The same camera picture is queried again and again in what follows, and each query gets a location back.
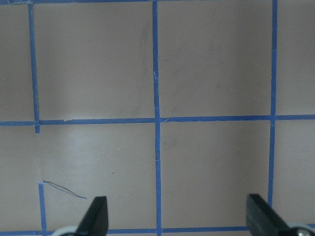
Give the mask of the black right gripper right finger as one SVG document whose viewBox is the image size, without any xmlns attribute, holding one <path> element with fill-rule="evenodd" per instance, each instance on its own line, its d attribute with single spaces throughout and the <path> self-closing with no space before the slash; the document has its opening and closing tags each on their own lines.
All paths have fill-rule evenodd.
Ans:
<svg viewBox="0 0 315 236">
<path fill-rule="evenodd" d="M 285 236 L 288 225 L 259 194 L 246 198 L 246 226 L 252 236 Z"/>
</svg>

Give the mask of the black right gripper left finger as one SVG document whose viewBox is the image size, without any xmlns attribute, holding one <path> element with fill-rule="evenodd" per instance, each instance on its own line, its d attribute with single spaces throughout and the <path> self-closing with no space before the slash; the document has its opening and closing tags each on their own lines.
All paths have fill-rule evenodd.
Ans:
<svg viewBox="0 0 315 236">
<path fill-rule="evenodd" d="M 77 236 L 105 236 L 109 227 L 106 196 L 95 197 L 76 230 Z"/>
</svg>

